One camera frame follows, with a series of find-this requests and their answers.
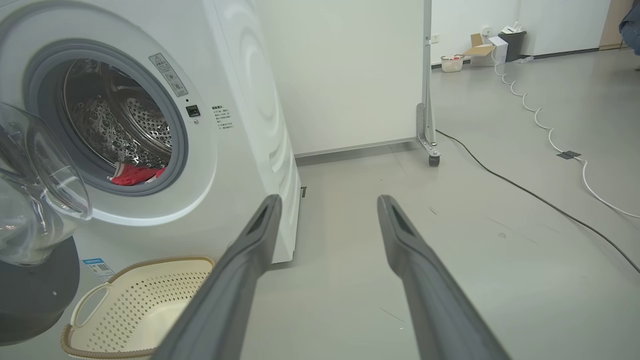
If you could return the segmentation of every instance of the white basket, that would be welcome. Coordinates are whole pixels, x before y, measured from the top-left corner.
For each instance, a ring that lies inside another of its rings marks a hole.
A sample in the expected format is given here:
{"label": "white basket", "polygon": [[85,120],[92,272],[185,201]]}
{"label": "white basket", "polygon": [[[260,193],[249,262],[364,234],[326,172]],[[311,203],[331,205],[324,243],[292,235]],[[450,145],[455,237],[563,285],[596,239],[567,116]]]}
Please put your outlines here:
{"label": "white basket", "polygon": [[[62,333],[62,349],[82,359],[149,358],[173,327],[215,262],[182,256],[138,263],[96,286],[78,302]],[[100,290],[106,294],[83,323],[78,314]]]}
{"label": "white basket", "polygon": [[456,72],[462,70],[462,63],[464,61],[464,56],[460,56],[457,60],[451,60],[452,56],[443,56],[440,59],[442,60],[442,71],[444,72]]}

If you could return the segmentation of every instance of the metal stand leg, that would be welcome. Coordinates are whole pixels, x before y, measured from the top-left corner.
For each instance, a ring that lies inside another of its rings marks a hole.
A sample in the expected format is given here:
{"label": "metal stand leg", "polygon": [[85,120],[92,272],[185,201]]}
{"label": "metal stand leg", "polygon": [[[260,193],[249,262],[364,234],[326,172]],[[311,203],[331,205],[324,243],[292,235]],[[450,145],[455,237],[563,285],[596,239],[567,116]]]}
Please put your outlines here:
{"label": "metal stand leg", "polygon": [[416,109],[416,141],[429,154],[429,165],[440,164],[440,151],[435,148],[436,127],[431,105],[431,0],[424,0],[424,50],[422,51],[422,102]]}
{"label": "metal stand leg", "polygon": [[425,126],[425,108],[424,104],[418,104],[416,108],[416,125],[417,125],[417,136],[416,141],[422,146],[422,148],[429,154],[429,166],[436,167],[440,164],[440,151],[436,149],[430,142],[427,140]]}

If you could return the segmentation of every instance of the gray trash bin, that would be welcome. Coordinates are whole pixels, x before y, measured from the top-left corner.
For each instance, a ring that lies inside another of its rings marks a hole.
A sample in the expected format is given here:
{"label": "gray trash bin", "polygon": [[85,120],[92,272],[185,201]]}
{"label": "gray trash bin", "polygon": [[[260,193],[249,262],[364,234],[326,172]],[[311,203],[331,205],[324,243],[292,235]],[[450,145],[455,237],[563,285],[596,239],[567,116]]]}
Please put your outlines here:
{"label": "gray trash bin", "polygon": [[522,43],[524,42],[524,36],[526,31],[515,34],[499,33],[498,36],[506,41],[509,46],[507,47],[507,60],[506,62],[517,60],[522,54]]}

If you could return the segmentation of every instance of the black cable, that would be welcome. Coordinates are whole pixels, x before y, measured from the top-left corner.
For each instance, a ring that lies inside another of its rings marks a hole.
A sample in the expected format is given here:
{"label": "black cable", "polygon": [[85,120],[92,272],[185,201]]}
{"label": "black cable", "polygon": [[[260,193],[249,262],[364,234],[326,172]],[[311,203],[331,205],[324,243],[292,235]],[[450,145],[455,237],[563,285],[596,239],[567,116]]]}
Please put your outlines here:
{"label": "black cable", "polygon": [[631,266],[633,266],[633,267],[634,267],[634,269],[635,269],[638,273],[640,273],[640,268],[638,268],[638,267],[636,266],[636,264],[634,264],[634,262],[633,262],[633,261],[631,261],[631,259],[629,259],[629,257],[625,254],[625,252],[623,252],[623,251],[622,251],[622,250],[621,250],[621,249],[620,249],[616,244],[614,244],[614,243],[613,243],[613,241],[611,241],[608,237],[604,236],[600,231],[597,231],[596,229],[594,229],[594,228],[593,228],[593,227],[591,227],[590,225],[587,225],[587,224],[585,224],[584,222],[582,222],[582,221],[580,221],[580,220],[576,219],[575,217],[573,217],[573,216],[571,216],[571,215],[567,214],[566,212],[564,212],[563,210],[561,210],[561,209],[560,209],[560,208],[558,208],[557,206],[553,205],[553,204],[552,204],[552,203],[550,203],[549,201],[546,201],[545,199],[542,199],[542,197],[540,197],[539,195],[536,195],[536,194],[535,194],[535,193],[533,193],[532,191],[530,191],[530,190],[528,190],[528,189],[526,189],[526,188],[524,188],[524,187],[522,187],[522,186],[520,186],[520,185],[518,185],[518,184],[514,183],[513,181],[511,181],[511,180],[507,179],[506,177],[504,177],[504,176],[502,176],[502,175],[500,175],[500,174],[498,174],[498,173],[496,173],[496,172],[493,172],[493,171],[489,170],[489,168],[488,168],[488,167],[486,167],[484,164],[482,164],[482,163],[480,162],[480,160],[478,160],[478,158],[473,154],[473,152],[471,152],[471,150],[469,150],[469,149],[468,149],[468,147],[467,147],[464,143],[462,143],[460,140],[456,139],[455,137],[453,137],[453,136],[451,136],[451,135],[447,135],[447,134],[443,133],[443,132],[442,132],[442,131],[440,131],[440,130],[436,130],[436,131],[438,131],[440,134],[443,134],[444,136],[446,136],[446,137],[450,138],[451,140],[454,140],[454,141],[455,141],[455,142],[457,142],[458,144],[462,145],[462,147],[464,147],[464,148],[465,148],[465,150],[469,153],[469,155],[471,155],[471,157],[472,157],[472,158],[473,158],[473,159],[474,159],[478,164],[480,164],[480,166],[482,166],[485,170],[487,170],[489,173],[491,173],[491,174],[493,174],[493,175],[495,175],[495,176],[497,176],[497,177],[501,178],[502,180],[505,180],[505,181],[506,181],[506,182],[508,182],[509,184],[512,184],[513,186],[515,186],[515,187],[517,187],[517,188],[519,188],[519,189],[521,189],[521,190],[526,191],[527,193],[529,193],[529,194],[530,194],[530,195],[532,195],[533,197],[537,198],[538,200],[540,200],[540,201],[544,202],[545,204],[547,204],[547,205],[551,206],[552,208],[554,208],[554,209],[555,209],[557,212],[559,212],[560,214],[562,214],[562,215],[564,215],[564,216],[566,216],[566,217],[570,218],[571,220],[573,220],[573,221],[577,222],[578,224],[580,224],[580,225],[582,225],[582,226],[586,227],[587,229],[589,229],[589,230],[593,231],[594,233],[596,233],[596,234],[600,235],[600,237],[602,237],[603,239],[607,240],[607,242],[608,242],[608,243],[610,243],[610,244],[611,244],[611,246],[613,246],[614,248],[616,248],[616,250],[617,250],[617,251],[618,251],[622,256],[624,256],[624,258],[625,258],[625,259],[627,259],[627,261],[631,264]]}

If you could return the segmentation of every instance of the barcode sticker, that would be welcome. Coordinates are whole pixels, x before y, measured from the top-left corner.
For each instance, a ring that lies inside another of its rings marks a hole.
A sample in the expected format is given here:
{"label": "barcode sticker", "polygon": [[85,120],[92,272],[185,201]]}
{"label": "barcode sticker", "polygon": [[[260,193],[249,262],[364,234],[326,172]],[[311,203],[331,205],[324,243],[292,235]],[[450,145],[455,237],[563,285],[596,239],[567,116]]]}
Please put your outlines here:
{"label": "barcode sticker", "polygon": [[101,258],[83,260],[83,263],[87,264],[102,282],[106,282],[116,274]]}

